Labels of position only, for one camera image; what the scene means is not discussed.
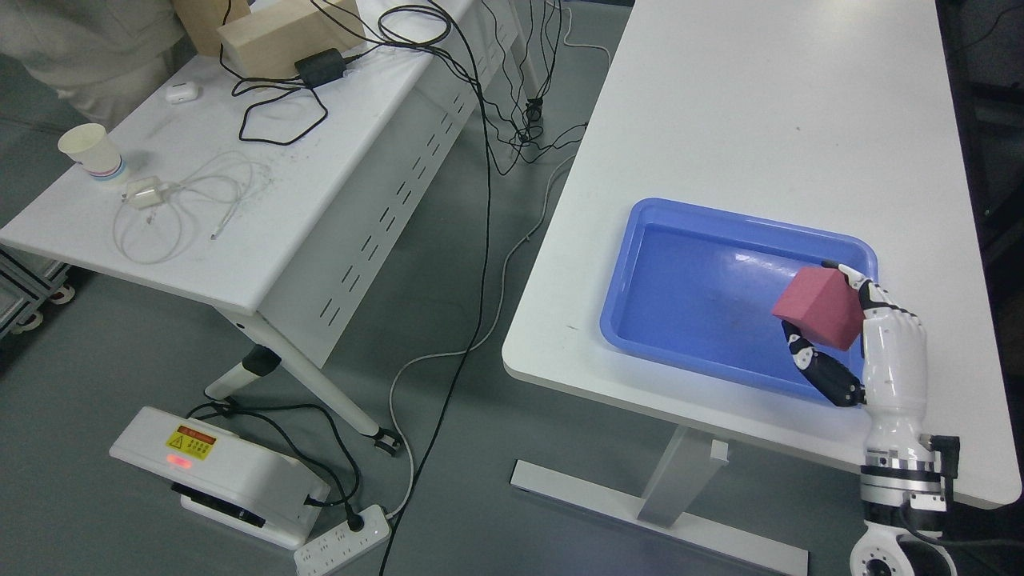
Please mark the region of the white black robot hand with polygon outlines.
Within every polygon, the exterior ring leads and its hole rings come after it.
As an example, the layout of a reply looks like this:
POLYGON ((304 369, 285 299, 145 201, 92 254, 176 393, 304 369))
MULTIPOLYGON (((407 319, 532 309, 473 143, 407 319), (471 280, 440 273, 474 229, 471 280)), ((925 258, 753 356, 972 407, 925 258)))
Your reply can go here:
POLYGON ((882 456, 935 463, 922 442, 926 414, 926 331, 916 314, 897 305, 873 278, 826 260, 857 292, 863 312, 861 333, 849 349, 810 342, 799 328, 782 322, 791 361, 816 390, 838 407, 864 407, 871 428, 864 442, 882 456))

